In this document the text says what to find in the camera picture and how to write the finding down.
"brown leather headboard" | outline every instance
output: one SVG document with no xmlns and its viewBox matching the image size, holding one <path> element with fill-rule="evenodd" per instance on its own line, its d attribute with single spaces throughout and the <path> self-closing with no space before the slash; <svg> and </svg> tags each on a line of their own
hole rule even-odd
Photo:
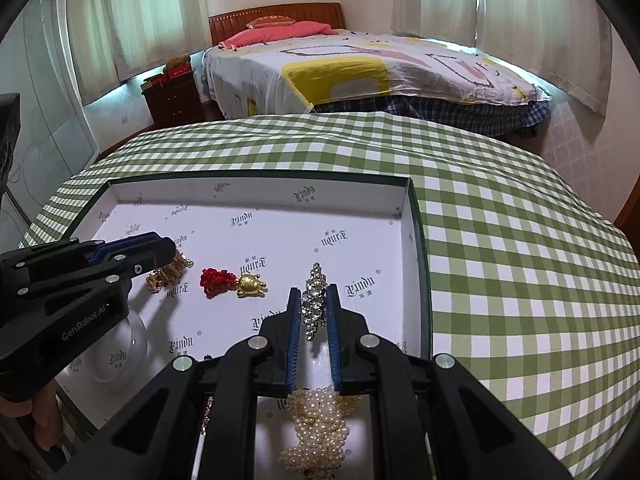
<svg viewBox="0 0 640 480">
<path fill-rule="evenodd" d="M 225 41 L 246 29 L 246 24 L 261 16 L 289 16 L 297 22 L 328 23 L 332 28 L 344 28 L 344 15 L 338 3 L 284 4 L 236 10 L 209 18 L 213 45 Z"/>
</svg>

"nightstand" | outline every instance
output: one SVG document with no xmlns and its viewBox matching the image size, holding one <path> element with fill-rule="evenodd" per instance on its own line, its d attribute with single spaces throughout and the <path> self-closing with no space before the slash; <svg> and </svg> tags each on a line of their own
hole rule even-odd
<svg viewBox="0 0 640 480">
<path fill-rule="evenodd" d="M 156 129 L 205 120 L 193 72 L 155 84 L 144 90 L 142 95 Z"/>
</svg>

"green and white gingham tablecloth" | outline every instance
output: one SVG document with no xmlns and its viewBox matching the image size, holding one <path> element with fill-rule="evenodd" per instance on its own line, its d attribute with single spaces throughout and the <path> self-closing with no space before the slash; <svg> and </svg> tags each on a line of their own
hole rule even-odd
<svg viewBox="0 0 640 480">
<path fill-rule="evenodd" d="M 500 140 L 383 113 L 149 132 L 63 184 L 25 241 L 60 238 L 107 179 L 259 168 L 410 176 L 434 353 L 460 359 L 576 478 L 596 471 L 639 400 L 638 261 L 555 171 Z"/>
</svg>

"silver screw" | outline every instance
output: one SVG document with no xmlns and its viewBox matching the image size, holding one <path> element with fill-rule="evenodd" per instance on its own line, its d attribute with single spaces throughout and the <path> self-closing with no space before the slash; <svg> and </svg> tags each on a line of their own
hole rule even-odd
<svg viewBox="0 0 640 480">
<path fill-rule="evenodd" d="M 380 344 L 380 338 L 377 335 L 365 334 L 360 338 L 360 344 L 364 348 L 375 348 Z"/>
<path fill-rule="evenodd" d="M 439 354 L 439 355 L 436 355 L 436 364 L 440 368 L 449 370 L 449 368 L 454 367 L 454 365 L 456 364 L 456 360 L 449 354 Z"/>
<path fill-rule="evenodd" d="M 193 359 L 186 355 L 174 359 L 174 369 L 179 372 L 186 372 L 193 366 Z"/>
<path fill-rule="evenodd" d="M 267 338 L 265 338 L 265 337 L 263 337 L 261 335 L 254 335 L 251 339 L 249 339 L 249 343 L 248 344 L 254 350 L 261 350 L 265 346 L 267 346 L 268 343 L 269 343 L 269 341 L 267 341 Z"/>
</svg>

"beige curtain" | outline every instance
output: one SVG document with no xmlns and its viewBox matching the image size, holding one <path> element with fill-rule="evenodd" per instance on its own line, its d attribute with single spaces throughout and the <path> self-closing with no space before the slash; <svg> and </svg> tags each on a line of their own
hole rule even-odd
<svg viewBox="0 0 640 480">
<path fill-rule="evenodd" d="M 111 0 L 122 79 L 211 46 L 206 0 Z"/>
<path fill-rule="evenodd" d="M 120 85 L 108 0 L 66 0 L 66 23 L 78 90 L 87 105 Z"/>
<path fill-rule="evenodd" d="M 595 0 L 479 0 L 477 47 L 607 110 L 611 28 Z"/>
<path fill-rule="evenodd" d="M 67 9 L 83 104 L 211 46 L 206 0 L 67 0 Z"/>
<path fill-rule="evenodd" d="M 476 0 L 394 0 L 395 34 L 476 43 Z"/>
</svg>

